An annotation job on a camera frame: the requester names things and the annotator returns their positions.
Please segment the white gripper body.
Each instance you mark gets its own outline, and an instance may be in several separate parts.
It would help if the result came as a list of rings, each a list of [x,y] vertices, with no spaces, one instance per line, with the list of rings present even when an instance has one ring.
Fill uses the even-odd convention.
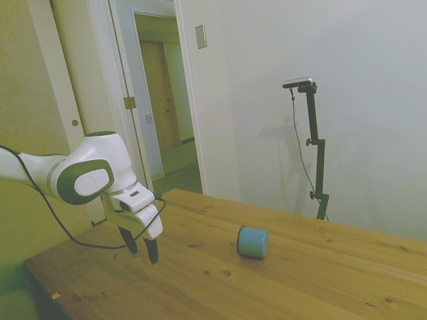
[[[110,222],[135,234],[142,232],[141,236],[148,239],[155,239],[163,231],[154,201],[153,195],[103,194],[102,197],[105,216]]]

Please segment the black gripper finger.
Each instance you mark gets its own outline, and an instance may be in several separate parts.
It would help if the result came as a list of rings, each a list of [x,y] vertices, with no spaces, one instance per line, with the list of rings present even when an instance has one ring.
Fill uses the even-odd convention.
[[[135,255],[138,252],[138,248],[137,248],[137,244],[133,238],[133,235],[127,229],[124,229],[122,227],[118,227],[118,229],[119,229],[119,232],[120,232],[123,240],[125,241],[127,248],[129,249],[129,251],[133,255]]]
[[[147,253],[149,260],[152,265],[155,265],[159,259],[158,246],[156,239],[143,238],[145,246],[147,247]]]

